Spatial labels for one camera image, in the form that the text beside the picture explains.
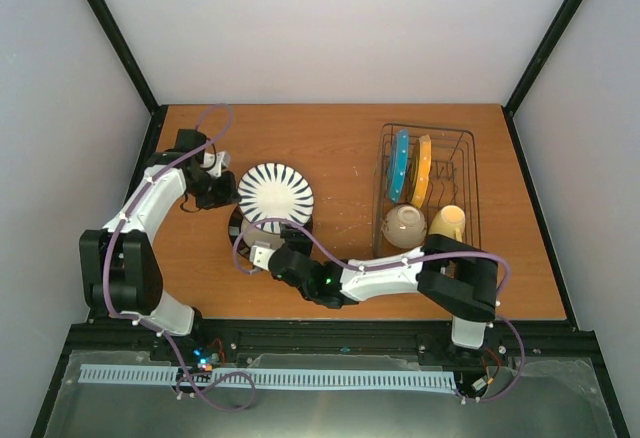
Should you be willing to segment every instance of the blue plate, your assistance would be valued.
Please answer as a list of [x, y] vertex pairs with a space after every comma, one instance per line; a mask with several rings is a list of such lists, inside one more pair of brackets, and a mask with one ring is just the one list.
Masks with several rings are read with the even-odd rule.
[[397, 203], [402, 194], [409, 164], [409, 132], [400, 130], [391, 143], [391, 157], [387, 170], [387, 198]]

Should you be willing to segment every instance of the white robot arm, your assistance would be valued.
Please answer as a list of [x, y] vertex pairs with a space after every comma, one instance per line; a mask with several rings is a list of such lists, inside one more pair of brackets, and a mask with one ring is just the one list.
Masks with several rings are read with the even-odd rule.
[[[157, 176], [176, 157], [205, 142], [206, 136], [202, 133], [180, 130], [174, 149], [153, 155], [140, 185], [121, 211], [102, 229], [83, 233], [80, 262], [85, 301], [89, 307], [106, 307], [103, 267], [107, 244], [115, 233], [115, 252], [109, 262], [108, 292], [117, 312], [133, 318], [134, 324], [144, 319], [172, 335], [184, 336], [192, 332], [194, 320], [200, 314], [164, 290], [151, 244], [171, 206], [185, 194], [193, 195], [196, 206], [202, 209], [239, 201], [235, 177], [227, 170], [231, 157], [225, 151], [216, 154], [202, 152]], [[126, 222], [116, 233], [123, 218]]]
[[453, 316], [451, 340], [456, 346], [478, 349], [488, 322], [495, 318], [497, 264], [488, 260], [423, 263], [425, 254], [473, 248], [441, 235], [429, 237], [424, 246], [400, 255], [374, 260], [348, 260], [349, 268], [332, 262], [320, 264], [286, 244], [272, 250], [266, 243], [251, 249], [252, 263], [298, 288], [305, 299], [331, 307], [355, 304], [376, 296], [421, 293]]

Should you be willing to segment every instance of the black and white striped plate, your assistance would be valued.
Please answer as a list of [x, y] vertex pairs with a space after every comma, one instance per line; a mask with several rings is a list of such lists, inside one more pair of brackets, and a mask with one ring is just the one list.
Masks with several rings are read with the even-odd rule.
[[[265, 218], [285, 218], [304, 225], [313, 212], [313, 192], [307, 180], [293, 168], [263, 163], [245, 173], [238, 185], [240, 210], [253, 223]], [[279, 223], [259, 226], [280, 233]]]

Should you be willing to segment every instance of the wooden table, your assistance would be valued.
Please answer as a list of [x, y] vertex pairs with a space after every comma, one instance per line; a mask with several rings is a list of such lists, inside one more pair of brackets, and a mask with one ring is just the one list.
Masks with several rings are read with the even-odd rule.
[[[169, 107], [158, 150], [173, 145], [205, 106]], [[380, 129], [391, 121], [461, 128], [475, 135], [482, 246], [506, 258], [512, 281], [500, 312], [515, 319], [564, 319], [502, 111], [498, 105], [242, 105], [217, 144], [231, 153], [240, 180], [252, 166], [280, 162], [310, 182], [314, 235], [340, 257], [371, 258], [374, 170]], [[201, 130], [215, 135], [219, 110]], [[166, 289], [205, 317], [264, 319], [439, 319], [447, 312], [422, 295], [378, 297], [341, 310], [304, 301], [266, 272], [247, 276], [231, 260], [227, 235], [233, 207], [188, 214], [176, 204], [154, 250]]]

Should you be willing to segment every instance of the wire dish rack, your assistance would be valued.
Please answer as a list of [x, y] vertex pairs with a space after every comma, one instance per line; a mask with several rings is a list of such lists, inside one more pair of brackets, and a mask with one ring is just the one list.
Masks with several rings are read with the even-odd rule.
[[373, 191], [373, 255], [376, 258], [402, 253], [391, 245], [382, 234], [382, 223], [394, 207], [407, 203], [407, 181], [398, 203], [386, 197], [387, 169], [389, 167], [391, 143], [394, 135], [405, 129], [409, 132], [409, 156], [418, 138], [431, 138], [431, 170], [427, 199], [421, 210], [431, 225], [438, 211], [447, 205], [462, 208], [466, 215], [462, 237], [468, 245], [482, 248], [480, 240], [480, 203], [478, 200], [478, 171], [473, 134], [467, 130], [438, 128], [403, 123], [388, 123], [382, 127], [378, 164]]

